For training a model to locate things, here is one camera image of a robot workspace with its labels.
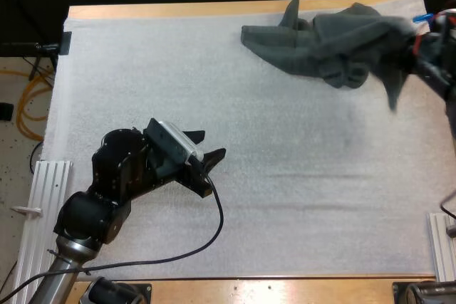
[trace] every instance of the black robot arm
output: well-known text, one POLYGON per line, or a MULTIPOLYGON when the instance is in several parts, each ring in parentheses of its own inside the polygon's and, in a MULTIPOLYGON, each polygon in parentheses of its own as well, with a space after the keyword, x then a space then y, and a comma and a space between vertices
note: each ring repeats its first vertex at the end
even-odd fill
MULTIPOLYGON (((49 271, 81 268, 104 243, 119 233, 131 211, 131 200, 171 181, 201 197, 212 193, 207 175, 225 149, 204 154, 197 144, 204 131, 182 132, 173 124, 151 119, 141 133, 135 128, 109 132, 93 155, 93 183, 62 206, 54 232, 58 255, 49 271)), ((46 276, 31 304, 64 304, 75 273, 46 276)))

